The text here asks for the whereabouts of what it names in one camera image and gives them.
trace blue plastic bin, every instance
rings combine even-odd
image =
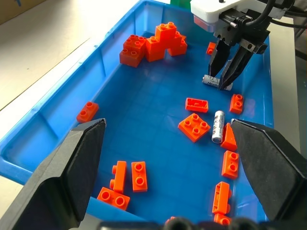
[[[174,22],[187,36],[186,55],[149,63],[138,68],[119,63],[119,53],[131,34],[149,37],[160,23]],[[223,110],[226,122],[245,119],[273,127],[269,48],[254,55],[230,92],[204,85],[210,56],[205,53],[212,34],[194,24],[191,12],[155,1],[138,2],[107,34],[84,62],[77,63],[55,87],[1,140],[0,174],[26,183],[39,163],[58,146],[76,125],[76,116],[87,101],[99,104],[94,119],[107,122],[97,180],[88,213],[103,220],[153,220],[165,222],[183,216],[193,222],[213,220],[216,184],[230,184],[230,217],[265,220],[242,165],[237,180],[221,176],[225,150],[211,141],[212,128],[196,143],[178,128],[191,114],[187,97],[209,102],[206,114],[198,113],[210,126],[214,113]],[[241,115],[230,113],[233,93],[244,96]],[[125,195],[127,212],[96,200],[108,187],[112,166],[127,161]],[[148,192],[133,193],[131,162],[146,161]]]

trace aa battery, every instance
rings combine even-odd
[[[223,141],[223,130],[225,123],[225,113],[221,110],[216,111],[214,115],[212,141],[220,144]]]
[[[203,76],[202,78],[202,83],[205,83],[207,85],[212,85],[214,87],[219,87],[219,83],[220,83],[220,80],[218,78],[215,78],[215,77],[211,77],[209,75],[205,75]],[[230,85],[228,85],[226,88],[224,88],[224,90],[231,90],[232,88],[232,83]]]

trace green object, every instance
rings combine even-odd
[[[171,0],[171,5],[179,6],[181,8],[191,9],[191,0]]]

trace silver battery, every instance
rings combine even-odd
[[[219,87],[219,83],[220,83],[220,80],[218,78],[215,78],[215,77],[211,77],[209,75],[205,75],[203,76],[202,78],[202,83],[205,83],[207,85],[212,85],[214,87]],[[231,90],[232,88],[232,83],[230,85],[228,85],[226,88],[224,88],[224,90]]]
[[[223,141],[223,130],[225,123],[225,113],[221,110],[216,111],[214,115],[212,141],[220,144]]]

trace cardboard box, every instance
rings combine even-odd
[[[46,0],[0,0],[0,24]]]

